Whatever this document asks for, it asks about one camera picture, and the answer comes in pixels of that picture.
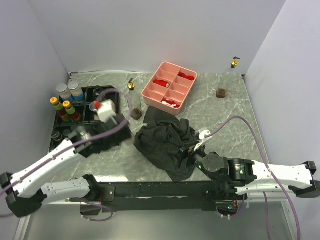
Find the red label sauce bottle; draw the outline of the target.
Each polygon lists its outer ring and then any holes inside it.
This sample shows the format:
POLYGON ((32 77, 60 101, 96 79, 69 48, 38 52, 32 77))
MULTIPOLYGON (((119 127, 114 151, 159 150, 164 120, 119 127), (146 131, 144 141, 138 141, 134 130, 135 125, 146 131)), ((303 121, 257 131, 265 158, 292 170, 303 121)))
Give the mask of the red label sauce bottle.
POLYGON ((75 109, 75 107, 71 104, 70 101, 66 100, 63 102, 62 105, 72 122, 78 123, 81 121, 80 113, 75 109))

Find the tall gold spout sauce bottle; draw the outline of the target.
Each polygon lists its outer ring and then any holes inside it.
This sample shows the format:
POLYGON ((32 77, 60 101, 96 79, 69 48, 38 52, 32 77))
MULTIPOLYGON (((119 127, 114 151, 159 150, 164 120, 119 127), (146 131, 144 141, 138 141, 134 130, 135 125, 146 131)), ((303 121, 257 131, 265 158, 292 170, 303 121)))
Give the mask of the tall gold spout sauce bottle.
POLYGON ((216 97, 224 99, 227 96, 230 84, 235 80, 235 68, 239 64, 240 58, 235 56, 230 63, 230 67, 221 75, 218 87, 216 89, 216 97))

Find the tall gold spout oil bottle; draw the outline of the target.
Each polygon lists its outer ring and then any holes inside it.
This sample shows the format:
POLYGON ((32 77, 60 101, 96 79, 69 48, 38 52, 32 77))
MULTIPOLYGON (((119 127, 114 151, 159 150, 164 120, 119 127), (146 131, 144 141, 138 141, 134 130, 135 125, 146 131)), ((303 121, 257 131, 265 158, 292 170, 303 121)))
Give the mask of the tall gold spout oil bottle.
POLYGON ((143 112, 142 112, 141 96, 132 78, 129 79, 127 88, 128 88, 127 96, 130 99, 132 104, 132 111, 130 116, 132 119, 137 121, 143 116, 143 112))

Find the blue label spice jar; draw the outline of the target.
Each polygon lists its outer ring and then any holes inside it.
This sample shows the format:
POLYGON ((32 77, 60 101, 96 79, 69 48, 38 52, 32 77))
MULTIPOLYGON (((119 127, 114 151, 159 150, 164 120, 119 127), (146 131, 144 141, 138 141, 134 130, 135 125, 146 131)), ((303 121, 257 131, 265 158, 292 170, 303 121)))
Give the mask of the blue label spice jar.
POLYGON ((80 88, 78 82, 70 81, 67 87, 77 103, 80 104, 85 102, 85 94, 83 90, 80 88))
POLYGON ((63 101, 69 101, 71 104, 75 104, 76 101, 71 94, 70 90, 68 89, 68 86, 64 83, 59 84, 56 87, 56 91, 59 93, 60 97, 63 101))

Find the red yellow cap sauce bottle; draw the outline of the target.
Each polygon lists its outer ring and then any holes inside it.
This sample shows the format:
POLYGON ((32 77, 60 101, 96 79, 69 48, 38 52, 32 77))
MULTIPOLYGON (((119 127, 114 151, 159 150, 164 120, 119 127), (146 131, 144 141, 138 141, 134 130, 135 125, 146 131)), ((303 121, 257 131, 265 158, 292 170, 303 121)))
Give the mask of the red yellow cap sauce bottle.
POLYGON ((71 120, 67 114, 66 109, 63 107, 62 103, 56 97, 50 99, 50 103, 53 105, 58 116, 66 123, 69 123, 71 120))

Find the dark lid beige powder jar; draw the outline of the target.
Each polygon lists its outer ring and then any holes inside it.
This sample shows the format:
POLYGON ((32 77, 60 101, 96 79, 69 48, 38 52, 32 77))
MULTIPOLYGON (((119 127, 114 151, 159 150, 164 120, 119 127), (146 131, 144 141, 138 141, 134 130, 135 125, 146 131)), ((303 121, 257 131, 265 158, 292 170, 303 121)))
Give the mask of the dark lid beige powder jar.
POLYGON ((98 114, 97 114, 97 111, 98 111, 100 106, 101 106, 101 103, 99 101, 93 101, 89 105, 90 111, 93 112, 93 119, 96 120, 96 121, 98 121, 100 119, 98 114))

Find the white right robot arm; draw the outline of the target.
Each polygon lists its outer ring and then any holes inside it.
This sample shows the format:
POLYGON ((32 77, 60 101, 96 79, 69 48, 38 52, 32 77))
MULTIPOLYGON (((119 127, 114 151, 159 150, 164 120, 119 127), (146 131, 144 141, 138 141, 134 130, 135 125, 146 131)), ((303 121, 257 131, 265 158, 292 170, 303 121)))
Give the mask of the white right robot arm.
POLYGON ((178 166, 199 169, 211 183, 204 189, 212 200, 234 200, 238 196, 286 190, 298 198, 320 196, 320 183, 314 180, 317 167, 313 161, 301 165, 270 165, 255 160, 226 158, 215 152, 205 153, 205 146, 183 147, 178 153, 178 166))

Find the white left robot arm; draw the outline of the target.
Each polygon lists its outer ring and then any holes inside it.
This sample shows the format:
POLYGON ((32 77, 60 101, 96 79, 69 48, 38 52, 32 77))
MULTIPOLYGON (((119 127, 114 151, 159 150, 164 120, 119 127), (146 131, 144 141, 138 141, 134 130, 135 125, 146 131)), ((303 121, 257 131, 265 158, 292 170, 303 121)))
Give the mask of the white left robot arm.
POLYGON ((99 199, 102 189, 91 174, 75 180, 50 181, 68 165, 120 146, 131 137, 129 121, 123 115, 91 125, 79 125, 54 150, 30 167, 1 174, 1 194, 6 194, 11 214, 22 218, 35 213, 44 204, 64 199, 99 199))

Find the small black cap spice jar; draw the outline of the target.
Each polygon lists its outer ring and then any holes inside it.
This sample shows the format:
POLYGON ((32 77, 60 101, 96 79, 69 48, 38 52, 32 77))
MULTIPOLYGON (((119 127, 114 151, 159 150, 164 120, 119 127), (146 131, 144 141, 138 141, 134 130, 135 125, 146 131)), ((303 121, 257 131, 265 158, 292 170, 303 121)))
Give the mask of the small black cap spice jar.
POLYGON ((67 138, 72 131, 70 129, 65 129, 62 131, 62 135, 64 138, 67 138))

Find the dark spice jar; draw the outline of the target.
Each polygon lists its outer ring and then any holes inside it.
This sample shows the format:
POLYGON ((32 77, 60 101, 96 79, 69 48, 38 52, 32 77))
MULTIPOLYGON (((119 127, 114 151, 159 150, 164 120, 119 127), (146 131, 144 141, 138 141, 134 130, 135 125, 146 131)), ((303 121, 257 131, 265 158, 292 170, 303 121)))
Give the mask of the dark spice jar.
POLYGON ((60 143, 63 140, 63 135, 58 130, 53 130, 51 133, 51 138, 54 142, 60 143))

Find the black cap brown powder bottle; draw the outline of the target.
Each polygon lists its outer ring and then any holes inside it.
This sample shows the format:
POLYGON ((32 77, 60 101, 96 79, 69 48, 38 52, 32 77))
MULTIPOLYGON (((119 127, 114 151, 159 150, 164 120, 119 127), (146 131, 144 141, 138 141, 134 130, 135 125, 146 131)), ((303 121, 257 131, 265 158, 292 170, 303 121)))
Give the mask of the black cap brown powder bottle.
POLYGON ((102 88, 99 85, 97 85, 93 90, 94 98, 97 99, 100 96, 102 91, 103 91, 102 88))

